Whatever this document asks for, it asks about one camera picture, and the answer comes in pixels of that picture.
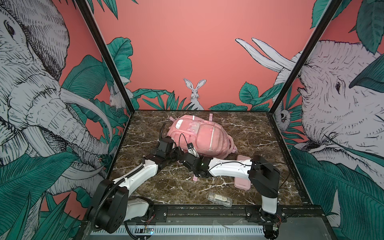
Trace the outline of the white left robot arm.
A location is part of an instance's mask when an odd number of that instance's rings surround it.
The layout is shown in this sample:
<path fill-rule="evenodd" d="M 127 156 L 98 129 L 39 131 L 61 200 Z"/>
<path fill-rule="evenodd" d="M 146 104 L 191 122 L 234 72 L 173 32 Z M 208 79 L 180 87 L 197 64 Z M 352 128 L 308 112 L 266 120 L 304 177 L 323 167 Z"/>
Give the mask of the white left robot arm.
<path fill-rule="evenodd" d="M 86 212 L 88 232 L 101 230 L 114 233 L 120 225 L 130 219 L 147 214 L 150 203 L 130 195 L 148 179 L 157 175 L 164 167 L 178 161 L 183 155 L 179 147 L 171 150 L 154 150 L 143 157 L 142 163 L 128 174 L 99 183 Z"/>

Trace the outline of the pink student backpack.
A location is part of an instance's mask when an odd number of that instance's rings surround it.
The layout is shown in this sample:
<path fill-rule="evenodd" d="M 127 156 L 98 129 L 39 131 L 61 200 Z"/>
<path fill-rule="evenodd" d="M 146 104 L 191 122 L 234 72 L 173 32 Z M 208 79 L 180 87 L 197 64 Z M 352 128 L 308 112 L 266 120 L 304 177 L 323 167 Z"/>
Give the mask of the pink student backpack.
<path fill-rule="evenodd" d="M 171 137 L 184 153 L 188 153 L 188 143 L 194 145 L 199 157 L 207 156 L 225 160 L 229 154 L 237 151 L 233 138 L 221 125 L 211 119 L 204 120 L 192 115 L 170 119 L 173 123 L 167 136 Z"/>

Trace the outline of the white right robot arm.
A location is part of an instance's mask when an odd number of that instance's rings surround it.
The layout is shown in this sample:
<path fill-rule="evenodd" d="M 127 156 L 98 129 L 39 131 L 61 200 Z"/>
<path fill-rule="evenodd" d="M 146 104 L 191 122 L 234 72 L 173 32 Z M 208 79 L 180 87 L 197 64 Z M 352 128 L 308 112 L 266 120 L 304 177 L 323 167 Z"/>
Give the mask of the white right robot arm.
<path fill-rule="evenodd" d="M 277 213 L 281 173 L 263 157 L 231 161 L 207 156 L 197 158 L 185 153 L 179 162 L 200 178 L 227 176 L 249 180 L 262 196 L 263 212 L 271 215 Z"/>

